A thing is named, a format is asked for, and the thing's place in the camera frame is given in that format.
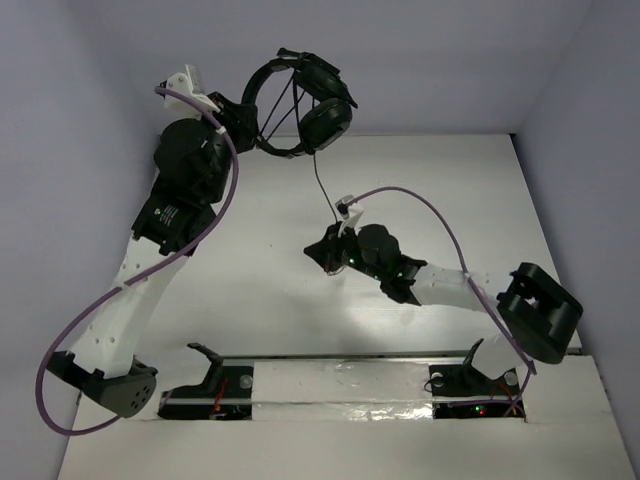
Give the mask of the black over-ear headphones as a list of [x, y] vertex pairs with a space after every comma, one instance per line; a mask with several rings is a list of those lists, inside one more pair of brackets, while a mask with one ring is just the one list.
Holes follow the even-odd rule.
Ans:
[[331, 145], [349, 128], [358, 104], [340, 76], [340, 69], [311, 52], [296, 52], [280, 48], [276, 57], [261, 66], [246, 84], [241, 102], [257, 104], [258, 94], [275, 73], [291, 70], [288, 86], [292, 93], [311, 96], [311, 109], [300, 113], [300, 100], [295, 99], [293, 111], [299, 143], [291, 148], [276, 148], [263, 135], [256, 136], [256, 146], [264, 152], [282, 158], [314, 155]]

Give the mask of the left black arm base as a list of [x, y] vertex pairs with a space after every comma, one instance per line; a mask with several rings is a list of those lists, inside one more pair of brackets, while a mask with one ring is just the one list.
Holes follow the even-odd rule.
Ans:
[[252, 419], [254, 367], [226, 366], [224, 358], [203, 344], [187, 347], [205, 356], [209, 367], [198, 384], [182, 385], [164, 392], [157, 415], [175, 421], [244, 421]]

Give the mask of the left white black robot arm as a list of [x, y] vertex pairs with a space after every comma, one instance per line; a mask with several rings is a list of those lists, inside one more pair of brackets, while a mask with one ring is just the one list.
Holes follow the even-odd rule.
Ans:
[[228, 210], [237, 187], [238, 156], [260, 133], [257, 106], [232, 102], [218, 92], [172, 94], [171, 108], [185, 113], [156, 142], [157, 175], [131, 227], [125, 256], [111, 289], [76, 319], [90, 322], [67, 350], [53, 344], [36, 378], [36, 404], [48, 416], [44, 375], [50, 373], [115, 419], [137, 415], [157, 385], [156, 368], [135, 356], [161, 297], [198, 244]]

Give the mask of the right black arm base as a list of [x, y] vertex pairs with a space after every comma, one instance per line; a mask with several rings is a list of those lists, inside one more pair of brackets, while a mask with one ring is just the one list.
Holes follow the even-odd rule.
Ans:
[[436, 399], [434, 419], [526, 418], [515, 368], [490, 378], [472, 365], [482, 343], [476, 341], [459, 364], [429, 368], [423, 390]]

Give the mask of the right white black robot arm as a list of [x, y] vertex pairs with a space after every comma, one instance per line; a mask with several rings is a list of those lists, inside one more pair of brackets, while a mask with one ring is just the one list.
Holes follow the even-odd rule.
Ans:
[[461, 370], [475, 393], [512, 368], [560, 364], [583, 315], [580, 302], [537, 264], [523, 262], [507, 274], [439, 267], [402, 253], [380, 224], [355, 230], [336, 223], [303, 252], [327, 274], [351, 268], [376, 280], [396, 303], [487, 314], [498, 332], [474, 342]]

